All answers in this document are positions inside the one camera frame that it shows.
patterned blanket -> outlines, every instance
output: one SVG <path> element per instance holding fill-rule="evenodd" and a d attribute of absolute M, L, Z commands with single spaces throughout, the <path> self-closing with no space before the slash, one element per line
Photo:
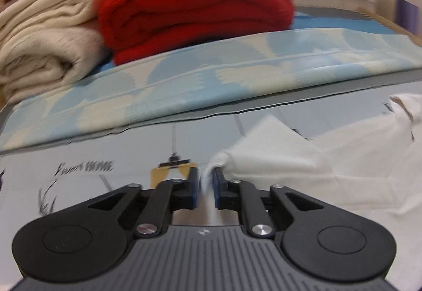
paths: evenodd
<path fill-rule="evenodd" d="M 404 35 L 340 28 L 262 33 L 137 60 L 15 106 L 12 150 L 313 85 L 422 67 Z"/>

white fabric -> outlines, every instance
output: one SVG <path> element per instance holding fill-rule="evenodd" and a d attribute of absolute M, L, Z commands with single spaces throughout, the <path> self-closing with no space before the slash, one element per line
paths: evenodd
<path fill-rule="evenodd" d="M 101 0 L 19 0 L 0 13 L 0 47 L 46 28 L 76 26 L 97 16 Z"/>
<path fill-rule="evenodd" d="M 260 189 L 283 184 L 380 223 L 397 242 L 387 279 L 401 291 L 419 290 L 422 96 L 392 96 L 390 103 L 391 114 L 312 140 L 267 117 L 231 149 L 217 154 L 208 171 L 223 166 L 227 179 L 250 181 Z M 206 174 L 203 188 L 209 182 Z M 214 221 L 216 216 L 212 210 L 207 214 Z"/>
<path fill-rule="evenodd" d="M 0 51 L 0 78 L 10 103 L 68 85 L 107 55 L 101 34 L 88 28 L 44 29 Z"/>

